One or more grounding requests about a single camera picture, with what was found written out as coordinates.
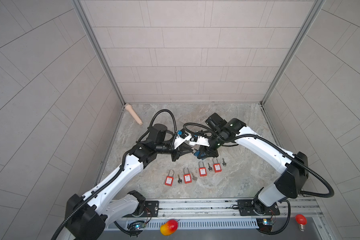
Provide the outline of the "red padlock with label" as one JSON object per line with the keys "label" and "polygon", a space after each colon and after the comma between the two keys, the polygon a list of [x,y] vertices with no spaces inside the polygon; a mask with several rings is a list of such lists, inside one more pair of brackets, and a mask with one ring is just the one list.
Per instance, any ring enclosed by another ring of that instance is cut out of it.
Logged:
{"label": "red padlock with label", "polygon": [[202,161],[199,161],[199,175],[200,177],[206,177],[208,175],[205,164]]}

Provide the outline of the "blue padlock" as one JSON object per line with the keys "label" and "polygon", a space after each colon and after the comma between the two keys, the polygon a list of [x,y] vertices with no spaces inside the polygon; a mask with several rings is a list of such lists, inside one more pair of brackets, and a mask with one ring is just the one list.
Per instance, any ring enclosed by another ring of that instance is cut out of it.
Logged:
{"label": "blue padlock", "polygon": [[196,151],[194,153],[194,156],[197,158],[197,159],[200,159],[200,160],[204,160],[206,158],[206,154],[204,152],[201,152],[201,151]]}

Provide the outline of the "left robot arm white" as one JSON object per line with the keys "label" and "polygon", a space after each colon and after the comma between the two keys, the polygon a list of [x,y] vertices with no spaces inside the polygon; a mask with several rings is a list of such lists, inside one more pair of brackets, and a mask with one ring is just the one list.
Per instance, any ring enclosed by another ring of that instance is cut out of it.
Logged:
{"label": "left robot arm white", "polygon": [[53,234],[53,240],[58,239],[63,229],[67,229],[77,240],[96,240],[109,224],[126,215],[142,214],[146,199],[139,192],[131,191],[116,201],[113,201],[114,196],[158,155],[169,155],[175,162],[193,151],[177,129],[171,132],[165,125],[155,123],[162,113],[168,113],[176,123],[170,110],[158,111],[147,131],[123,154],[118,168],[82,196],[74,194],[69,198],[65,219]]}

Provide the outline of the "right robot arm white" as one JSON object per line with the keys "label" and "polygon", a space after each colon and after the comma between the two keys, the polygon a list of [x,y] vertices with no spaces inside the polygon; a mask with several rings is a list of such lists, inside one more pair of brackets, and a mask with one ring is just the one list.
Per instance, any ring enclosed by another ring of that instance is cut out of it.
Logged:
{"label": "right robot arm white", "polygon": [[[185,123],[183,129],[175,134],[175,148],[179,148],[185,141],[189,141],[191,145],[200,145],[195,156],[202,160],[218,157],[218,148],[226,143],[232,147],[246,147],[280,173],[280,177],[274,183],[260,189],[252,199],[248,208],[256,215],[266,215],[271,212],[271,207],[276,202],[288,203],[289,199],[295,199],[299,194],[318,198],[331,198],[335,194],[332,186],[309,168],[305,154],[294,154],[278,147],[239,119],[233,118],[227,122],[214,113],[209,116],[205,125]],[[328,192],[323,194],[303,191],[302,188],[309,176],[318,179]]]}

